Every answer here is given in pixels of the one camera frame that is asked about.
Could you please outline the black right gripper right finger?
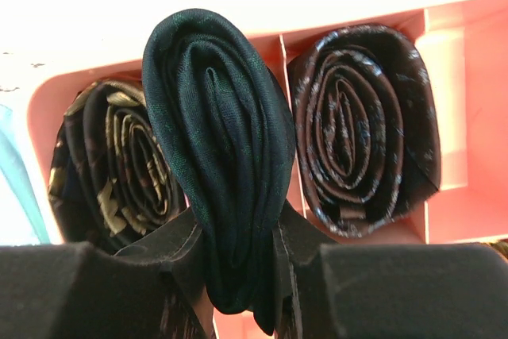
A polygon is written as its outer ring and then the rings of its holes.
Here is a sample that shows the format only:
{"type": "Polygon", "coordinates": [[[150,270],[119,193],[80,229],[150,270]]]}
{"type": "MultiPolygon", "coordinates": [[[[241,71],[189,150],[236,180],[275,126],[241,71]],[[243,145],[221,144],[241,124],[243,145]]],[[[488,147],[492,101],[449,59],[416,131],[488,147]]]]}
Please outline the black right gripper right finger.
{"type": "Polygon", "coordinates": [[[320,247],[326,236],[285,202],[273,229],[275,336],[334,338],[320,247]]]}

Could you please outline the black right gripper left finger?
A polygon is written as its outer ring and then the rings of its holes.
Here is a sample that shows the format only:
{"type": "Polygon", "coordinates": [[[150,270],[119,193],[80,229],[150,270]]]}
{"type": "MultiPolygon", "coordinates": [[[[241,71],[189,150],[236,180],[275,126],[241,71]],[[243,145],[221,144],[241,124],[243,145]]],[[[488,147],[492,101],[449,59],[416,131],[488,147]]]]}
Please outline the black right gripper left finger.
{"type": "Polygon", "coordinates": [[[154,274],[162,308],[157,338],[210,337],[202,229],[190,210],[115,256],[154,274]]]}

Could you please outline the dark green necktie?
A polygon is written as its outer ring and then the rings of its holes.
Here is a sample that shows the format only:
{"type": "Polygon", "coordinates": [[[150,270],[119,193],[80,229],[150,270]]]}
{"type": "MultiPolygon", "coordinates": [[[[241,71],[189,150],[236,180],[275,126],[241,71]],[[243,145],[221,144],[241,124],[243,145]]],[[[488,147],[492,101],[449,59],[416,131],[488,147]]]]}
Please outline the dark green necktie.
{"type": "Polygon", "coordinates": [[[275,329],[272,231],[287,201],[293,119],[246,36],[210,10],[170,15],[144,50],[152,130],[203,231],[206,288],[223,314],[275,329]]]}

